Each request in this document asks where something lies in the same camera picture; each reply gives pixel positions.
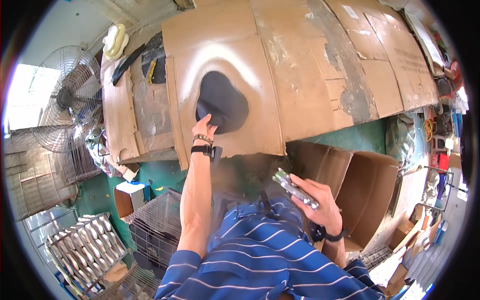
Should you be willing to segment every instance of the wire rack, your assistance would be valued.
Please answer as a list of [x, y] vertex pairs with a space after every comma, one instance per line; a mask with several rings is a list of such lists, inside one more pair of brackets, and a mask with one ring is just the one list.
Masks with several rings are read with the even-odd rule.
[[[168, 190], [125, 217], [128, 247], [158, 268], [168, 267], [170, 257], [178, 247], [181, 234], [180, 196], [178, 192]], [[147, 234], [158, 239], [151, 239]]]
[[389, 258], [393, 254], [393, 251], [387, 246], [377, 247], [370, 251], [360, 254], [354, 259], [360, 259], [365, 267], [370, 271], [384, 260]]
[[45, 242], [47, 253], [79, 295], [87, 295], [127, 254], [106, 213], [81, 222]]
[[101, 172], [93, 162], [85, 143], [66, 153], [51, 153], [54, 169], [59, 174], [58, 185], [64, 188], [87, 180]]
[[[131, 252], [140, 253], [155, 267], [166, 269], [169, 257], [177, 250], [180, 238], [180, 196], [169, 189], [166, 193], [151, 200], [133, 214], [125, 217], [127, 241]], [[130, 225], [136, 225], [139, 232], [132, 232]], [[165, 236], [160, 244], [147, 241], [145, 232], [156, 236]], [[152, 299], [160, 285], [161, 278], [155, 277], [152, 270], [142, 269], [132, 254], [133, 264], [128, 273], [118, 282], [108, 287], [95, 299], [133, 300]]]

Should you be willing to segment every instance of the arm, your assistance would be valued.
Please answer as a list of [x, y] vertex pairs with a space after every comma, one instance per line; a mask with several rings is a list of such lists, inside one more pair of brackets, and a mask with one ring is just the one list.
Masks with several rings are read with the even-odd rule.
[[[308, 219], [317, 225], [325, 226], [329, 235], [339, 235], [342, 232], [342, 216], [340, 215], [338, 206], [335, 204], [330, 187], [310, 179], [302, 180], [294, 174], [290, 174], [290, 179], [302, 190], [315, 198], [318, 201], [319, 207], [313, 210], [296, 197], [292, 197], [292, 201], [304, 211]], [[345, 244], [343, 239], [336, 242], [325, 240], [322, 253], [342, 269], [346, 267]]]
[[[192, 129], [213, 139], [217, 126], [208, 125], [211, 115], [198, 121]], [[202, 146], [208, 142], [195, 140], [193, 145]], [[210, 158], [194, 152], [190, 158], [190, 168], [183, 187], [180, 201], [181, 236], [178, 250], [190, 250], [201, 258], [205, 256], [208, 233], [210, 231], [210, 210], [212, 203], [212, 183], [210, 178]]]

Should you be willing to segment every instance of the hand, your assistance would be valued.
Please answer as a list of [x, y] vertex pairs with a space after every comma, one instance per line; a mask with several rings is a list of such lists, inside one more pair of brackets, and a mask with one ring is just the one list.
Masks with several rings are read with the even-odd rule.
[[319, 206], [313, 210], [310, 206], [303, 203], [302, 200], [294, 196], [292, 196], [292, 201], [304, 211], [308, 219], [317, 225], [325, 226], [329, 235], [339, 235], [342, 232], [342, 216], [338, 206], [335, 204], [330, 187], [311, 179], [303, 180], [295, 174], [290, 174], [290, 179], [308, 195], [317, 200]]
[[211, 118], [212, 118], [212, 115], [208, 114], [203, 119], [198, 121], [197, 124], [192, 128], [192, 135], [196, 136], [197, 134], [203, 134], [213, 140], [213, 135], [215, 133], [215, 130], [218, 128], [218, 126], [208, 124]]

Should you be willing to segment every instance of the shoe insole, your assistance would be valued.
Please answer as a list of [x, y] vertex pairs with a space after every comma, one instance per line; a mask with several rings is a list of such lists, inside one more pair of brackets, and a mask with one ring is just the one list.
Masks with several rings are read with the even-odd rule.
[[234, 132], [243, 126], [248, 112], [247, 99], [224, 74], [211, 71], [203, 77], [195, 113], [197, 121], [212, 114], [209, 124], [218, 126], [215, 134]]

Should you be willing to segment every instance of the green floor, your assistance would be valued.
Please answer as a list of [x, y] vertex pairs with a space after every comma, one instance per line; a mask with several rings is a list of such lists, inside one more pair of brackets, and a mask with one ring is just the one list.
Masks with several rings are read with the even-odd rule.
[[[369, 123], [344, 128], [335, 132], [330, 132], [315, 137], [305, 139], [305, 141], [327, 144], [350, 150], [367, 150], [385, 154], [385, 121], [376, 120]], [[240, 174], [245, 174], [245, 168], [239, 163], [239, 160], [230, 160], [239, 169]], [[180, 171], [178, 161], [156, 161], [140, 163], [140, 171], [135, 180], [148, 183], [152, 181], [151, 193], [155, 197], [163, 193], [167, 187], [172, 187], [178, 191], [183, 188], [183, 183], [187, 171]], [[118, 218], [115, 202], [113, 199], [113, 188], [124, 181], [123, 178], [109, 178], [101, 173], [80, 184], [80, 194], [75, 202], [75, 207], [79, 215], [99, 214], [110, 212], [110, 220], [116, 228], [119, 235], [126, 238], [126, 226]], [[242, 180], [242, 186], [255, 187], [256, 182], [250, 182], [249, 178]]]

